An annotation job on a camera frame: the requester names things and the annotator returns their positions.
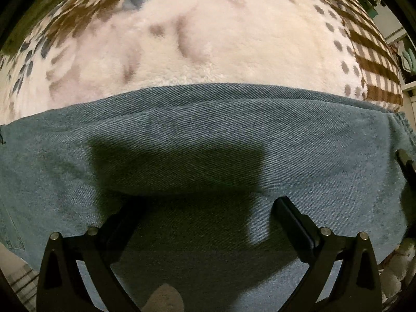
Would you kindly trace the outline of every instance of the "black plastic bracket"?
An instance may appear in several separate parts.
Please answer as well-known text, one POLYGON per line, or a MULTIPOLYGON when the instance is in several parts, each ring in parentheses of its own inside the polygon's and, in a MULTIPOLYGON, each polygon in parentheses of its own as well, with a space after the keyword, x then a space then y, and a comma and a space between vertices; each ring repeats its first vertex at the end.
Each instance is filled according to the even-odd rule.
MULTIPOLYGON (((144 200, 131 200, 101 227, 63 238, 51 234, 42 260, 37 310, 99 312, 82 281, 77 260, 83 260, 103 303, 110 312, 140 312, 109 265, 120 255, 138 224, 144 200)), ((367 233, 335 235, 318 228, 287 197, 278 198, 272 212, 280 221, 302 262, 309 269, 279 312, 381 312, 381 287, 376 258, 367 233), (330 296, 317 303, 336 260, 340 273, 330 296)))
POLYGON ((88 295, 77 260, 83 260, 103 303, 111 312, 140 312, 110 269, 119 260, 144 212, 145 200, 134 198, 110 216, 101 229, 63 238, 54 232, 42 259, 37 311, 99 312, 88 295))
POLYGON ((369 236, 335 235, 318 229, 287 197, 278 198, 273 212, 302 262, 310 265, 279 312, 381 312, 381 285, 369 236), (330 296, 317 303, 336 260, 342 265, 330 296))
POLYGON ((407 152, 403 149, 396 151, 396 160, 407 183, 409 183, 412 190, 416 191, 416 163, 410 159, 407 152))

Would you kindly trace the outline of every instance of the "blue denim fabric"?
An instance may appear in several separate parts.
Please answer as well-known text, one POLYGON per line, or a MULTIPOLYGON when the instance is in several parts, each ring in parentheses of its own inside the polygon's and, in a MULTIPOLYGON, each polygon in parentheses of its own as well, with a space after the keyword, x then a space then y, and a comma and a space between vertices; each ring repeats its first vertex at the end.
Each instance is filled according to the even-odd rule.
POLYGON ((0 134, 0 237, 36 270, 51 232, 83 234, 126 196, 151 197, 112 267, 140 307, 167 282, 186 311, 277 311, 307 269, 270 217, 278 196, 336 234, 366 231, 379 262, 416 216, 394 159, 399 148, 416 156, 403 114, 325 93, 150 88, 0 134))

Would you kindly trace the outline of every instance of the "fleece blanket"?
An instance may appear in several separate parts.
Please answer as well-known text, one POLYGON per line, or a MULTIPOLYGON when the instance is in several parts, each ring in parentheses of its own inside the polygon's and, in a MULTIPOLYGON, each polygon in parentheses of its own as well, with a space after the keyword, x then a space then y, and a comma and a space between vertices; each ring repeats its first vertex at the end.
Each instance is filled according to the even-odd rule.
MULTIPOLYGON (((150 87, 229 82, 394 112, 403 103, 397 64, 356 0, 38 0, 1 51, 0 124, 150 87)), ((409 243, 382 273, 383 300, 401 288, 409 243)))

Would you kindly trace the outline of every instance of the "brown checkered pattern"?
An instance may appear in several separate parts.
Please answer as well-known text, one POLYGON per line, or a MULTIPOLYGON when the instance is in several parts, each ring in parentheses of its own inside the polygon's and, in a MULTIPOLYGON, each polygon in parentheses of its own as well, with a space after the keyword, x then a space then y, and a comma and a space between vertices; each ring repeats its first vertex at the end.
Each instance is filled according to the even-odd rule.
POLYGON ((363 75, 364 99, 383 108, 403 105, 399 68, 383 36, 357 0, 320 0, 337 13, 363 75))

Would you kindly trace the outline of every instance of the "fabric item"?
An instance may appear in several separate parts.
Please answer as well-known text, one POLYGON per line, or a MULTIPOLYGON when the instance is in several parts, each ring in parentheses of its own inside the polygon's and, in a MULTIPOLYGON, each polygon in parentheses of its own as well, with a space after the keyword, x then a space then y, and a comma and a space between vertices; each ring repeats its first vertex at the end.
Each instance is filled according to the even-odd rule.
POLYGON ((413 53, 413 50, 409 48, 407 51, 402 51, 402 56, 404 56, 404 59, 407 61, 407 64, 410 68, 411 75, 416 75, 416 58, 415 54, 413 53))
POLYGON ((388 45, 357 0, 320 0, 328 4, 345 27, 354 49, 349 50, 359 64, 365 100, 387 108, 403 105, 399 68, 388 45))
POLYGON ((14 33, 48 14, 3 48, 0 123, 193 83, 282 85, 394 110, 403 102, 398 68, 356 0, 43 1, 14 33))
POLYGON ((411 67, 409 65, 409 61, 406 60, 406 58, 403 55, 403 52, 406 51, 406 48, 404 47, 404 42, 403 41, 399 41, 398 43, 398 48, 397 48, 397 54, 400 56, 401 58, 401 66, 403 68, 403 70, 407 71, 408 73, 411 72, 411 67))
POLYGON ((2 243, 35 270, 51 232, 83 234, 127 198, 148 198, 112 267, 138 306, 167 284, 188 311, 278 310, 307 268, 270 218, 278 196, 336 234, 366 231, 378 262, 416 216, 394 160, 398 148, 416 155, 406 119, 325 93, 149 88, 20 119, 0 133, 2 243))

